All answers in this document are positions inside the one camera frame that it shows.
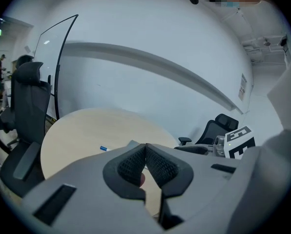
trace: round table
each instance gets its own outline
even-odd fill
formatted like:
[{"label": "round table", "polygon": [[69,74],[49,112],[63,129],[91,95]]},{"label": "round table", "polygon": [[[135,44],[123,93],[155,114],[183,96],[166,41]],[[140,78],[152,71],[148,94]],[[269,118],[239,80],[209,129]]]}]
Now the round table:
[{"label": "round table", "polygon": [[[47,179],[70,163],[104,151],[100,146],[117,149],[134,140],[138,143],[178,146],[162,127],[138,114],[116,109],[90,108],[60,118],[47,132],[41,150],[41,164]],[[151,215],[159,212],[161,189],[147,169],[143,170],[145,207]]]}]

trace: wooden table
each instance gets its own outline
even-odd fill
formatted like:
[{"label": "wooden table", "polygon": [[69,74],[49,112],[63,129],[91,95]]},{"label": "wooden table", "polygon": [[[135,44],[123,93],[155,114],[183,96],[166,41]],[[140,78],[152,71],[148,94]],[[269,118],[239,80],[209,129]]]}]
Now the wooden table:
[{"label": "wooden table", "polygon": [[[131,140],[138,143],[178,146],[174,137],[162,127],[141,118],[138,114],[115,109],[82,109],[60,118],[47,132],[41,151],[44,177],[47,179],[70,163],[103,151],[126,146]],[[145,207],[151,215],[159,212],[161,190],[150,172],[143,170],[146,193]]]}]

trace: blue pen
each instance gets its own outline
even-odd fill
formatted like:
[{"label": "blue pen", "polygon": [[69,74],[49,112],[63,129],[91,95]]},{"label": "blue pen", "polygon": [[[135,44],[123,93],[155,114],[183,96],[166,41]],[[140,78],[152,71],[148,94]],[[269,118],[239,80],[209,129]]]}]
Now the blue pen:
[{"label": "blue pen", "polygon": [[107,151],[111,151],[111,149],[108,149],[108,148],[106,148],[106,147],[104,147],[104,146],[101,146],[101,147],[100,147],[100,150],[102,150],[102,151],[106,151],[106,152],[107,152]]}]

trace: curved white wall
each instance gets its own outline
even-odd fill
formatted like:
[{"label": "curved white wall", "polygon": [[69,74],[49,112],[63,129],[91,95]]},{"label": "curved white wall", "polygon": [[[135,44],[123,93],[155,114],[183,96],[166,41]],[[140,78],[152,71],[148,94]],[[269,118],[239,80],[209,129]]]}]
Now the curved white wall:
[{"label": "curved white wall", "polygon": [[[252,85],[245,52],[215,15],[188,0],[63,0],[51,8],[44,29],[79,14],[69,42],[98,42],[168,59],[210,82],[244,112]],[[238,97],[241,75],[248,81]]]}]

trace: beige table top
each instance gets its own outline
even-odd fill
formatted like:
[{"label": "beige table top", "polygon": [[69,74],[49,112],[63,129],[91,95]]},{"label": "beige table top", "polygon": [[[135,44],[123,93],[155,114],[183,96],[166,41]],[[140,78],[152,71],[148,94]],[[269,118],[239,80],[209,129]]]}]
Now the beige table top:
[{"label": "beige table top", "polygon": [[[162,127],[138,114],[115,109],[90,108],[60,118],[47,132],[41,151],[42,171],[49,178],[70,163],[104,151],[100,146],[116,149],[131,140],[138,143],[178,146],[174,137]],[[143,170],[145,207],[151,215],[159,212],[161,189],[150,172]]]}]

